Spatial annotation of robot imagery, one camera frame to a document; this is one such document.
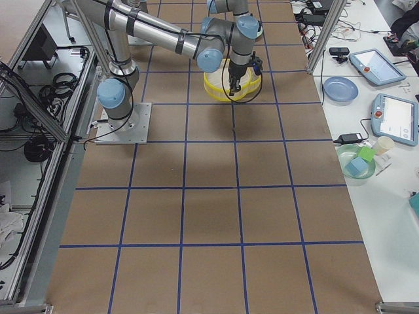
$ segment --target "black power adapter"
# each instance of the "black power adapter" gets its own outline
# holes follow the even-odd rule
[[[360,133],[349,133],[349,134],[342,134],[335,139],[333,143],[335,144],[356,144],[364,141],[365,139],[362,137]]]

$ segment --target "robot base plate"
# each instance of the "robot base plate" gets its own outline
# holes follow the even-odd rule
[[[134,110],[139,116],[139,121],[135,126],[127,131],[113,132],[99,139],[95,139],[96,144],[146,144],[149,134],[149,124],[151,116],[151,103],[134,103]],[[107,119],[107,114],[103,110],[101,119]],[[113,129],[108,123],[100,124],[97,137],[112,132]]]

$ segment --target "blue plate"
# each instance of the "blue plate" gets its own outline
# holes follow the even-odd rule
[[[326,95],[335,101],[351,101],[358,96],[358,87],[347,78],[330,77],[324,84],[323,88]]]

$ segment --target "green cube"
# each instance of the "green cube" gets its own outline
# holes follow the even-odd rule
[[[358,152],[358,156],[364,159],[366,162],[370,162],[371,160],[373,160],[374,155],[375,150],[366,146],[361,148],[361,150]]]

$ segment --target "yellow container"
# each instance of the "yellow container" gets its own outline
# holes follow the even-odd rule
[[[223,83],[221,82],[221,76],[223,74],[225,60],[221,62],[221,66],[216,72],[213,73],[204,73],[204,88],[208,95],[218,101],[230,101],[226,96],[230,92],[230,84],[228,83],[229,73],[228,73],[228,63],[225,65],[224,69],[224,88]],[[239,92],[236,92],[234,96],[229,96],[232,100],[237,101],[242,99],[246,95],[256,91],[261,85],[261,77],[257,76],[252,68],[247,68],[246,74],[240,79],[240,86],[242,89]]]

